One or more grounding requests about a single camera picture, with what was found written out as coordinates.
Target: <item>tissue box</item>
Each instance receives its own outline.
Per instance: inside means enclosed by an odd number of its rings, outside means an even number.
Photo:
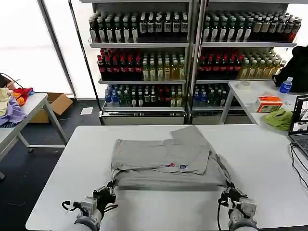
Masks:
[[[256,112],[273,112],[282,106],[282,101],[275,96],[261,96],[256,101]]]

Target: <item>robotic hand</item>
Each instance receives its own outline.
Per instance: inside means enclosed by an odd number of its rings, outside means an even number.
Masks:
[[[81,215],[77,216],[74,225],[65,231],[99,231],[105,212],[118,207],[118,205],[107,206],[116,201],[114,187],[115,181],[111,181],[107,186],[95,190],[93,197],[87,196],[81,202],[64,201],[62,207],[65,210],[74,211],[78,208],[81,211]]]
[[[229,207],[230,231],[257,231],[257,222],[253,219],[257,208],[256,203],[236,189],[233,183],[227,184],[227,189],[221,193],[218,200],[217,223],[219,230],[221,230],[219,213],[222,205]]]

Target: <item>gray floor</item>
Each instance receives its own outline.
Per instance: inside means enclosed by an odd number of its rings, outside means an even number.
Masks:
[[[93,107],[92,115],[80,115],[83,107]],[[74,102],[59,121],[69,137],[79,125],[100,125],[97,103]],[[29,124],[22,135],[30,144],[62,144],[51,124]],[[19,141],[0,162],[0,171],[6,175],[0,182],[0,231],[26,230],[26,221],[62,151],[34,149],[28,153]],[[307,231],[308,227],[267,230]]]

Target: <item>gray cloth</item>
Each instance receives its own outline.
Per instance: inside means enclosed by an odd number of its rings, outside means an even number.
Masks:
[[[231,177],[196,126],[170,133],[171,140],[115,143],[111,170],[118,186],[162,189],[226,186]]]

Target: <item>green cloth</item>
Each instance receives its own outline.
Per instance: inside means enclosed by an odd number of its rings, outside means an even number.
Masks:
[[[275,127],[277,130],[288,131],[290,130],[292,116],[292,112],[287,111],[284,108],[280,108],[277,111],[273,111],[262,116],[262,119],[266,123]]]

